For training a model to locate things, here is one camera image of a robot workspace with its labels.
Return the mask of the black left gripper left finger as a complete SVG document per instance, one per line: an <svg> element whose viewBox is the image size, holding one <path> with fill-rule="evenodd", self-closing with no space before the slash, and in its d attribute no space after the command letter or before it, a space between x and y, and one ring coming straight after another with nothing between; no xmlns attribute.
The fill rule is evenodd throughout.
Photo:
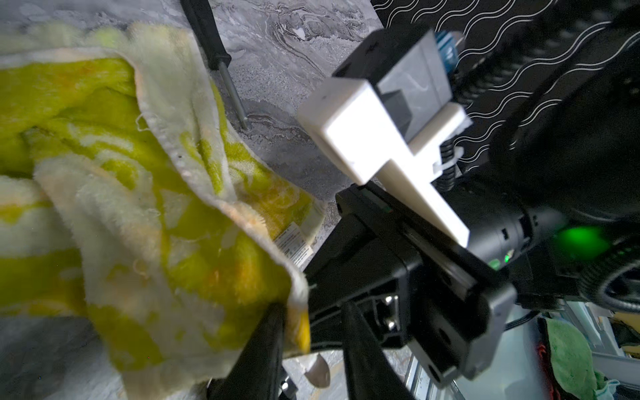
<svg viewBox="0 0 640 400"><path fill-rule="evenodd" d="M209 385L208 399L278 398L285 319L285 306L268 307L229 375Z"/></svg>

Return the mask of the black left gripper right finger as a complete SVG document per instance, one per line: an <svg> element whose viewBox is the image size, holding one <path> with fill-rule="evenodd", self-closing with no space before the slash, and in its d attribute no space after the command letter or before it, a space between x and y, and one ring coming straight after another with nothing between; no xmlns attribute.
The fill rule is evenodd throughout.
<svg viewBox="0 0 640 400"><path fill-rule="evenodd" d="M354 303L341 307L343 359L349 399L414 399L389 364Z"/></svg>

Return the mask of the yellow green white towel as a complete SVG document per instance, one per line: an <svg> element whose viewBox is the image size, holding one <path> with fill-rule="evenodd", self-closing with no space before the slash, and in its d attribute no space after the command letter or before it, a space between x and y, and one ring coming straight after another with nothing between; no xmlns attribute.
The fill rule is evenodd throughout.
<svg viewBox="0 0 640 400"><path fill-rule="evenodd" d="M310 350L324 205L225 115L191 30L1 26L1 313L80 316L131 399L225 378L271 303Z"/></svg>

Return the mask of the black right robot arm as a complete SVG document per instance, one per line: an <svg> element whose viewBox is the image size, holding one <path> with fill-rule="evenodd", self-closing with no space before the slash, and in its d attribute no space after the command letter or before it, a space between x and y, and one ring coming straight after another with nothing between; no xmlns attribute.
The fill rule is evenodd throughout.
<svg viewBox="0 0 640 400"><path fill-rule="evenodd" d="M376 1L300 106L352 180L307 267L311 350L352 398L491 365L513 306L639 310L639 4Z"/></svg>

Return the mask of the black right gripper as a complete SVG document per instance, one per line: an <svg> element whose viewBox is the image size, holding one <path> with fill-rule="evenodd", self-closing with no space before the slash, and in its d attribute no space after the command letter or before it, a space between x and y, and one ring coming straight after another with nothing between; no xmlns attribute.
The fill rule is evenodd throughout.
<svg viewBox="0 0 640 400"><path fill-rule="evenodd" d="M343 345L341 308L352 303L381 348L411 348L437 385L486 371L514 286L374 183L336 203L340 221L305 270L311 349Z"/></svg>

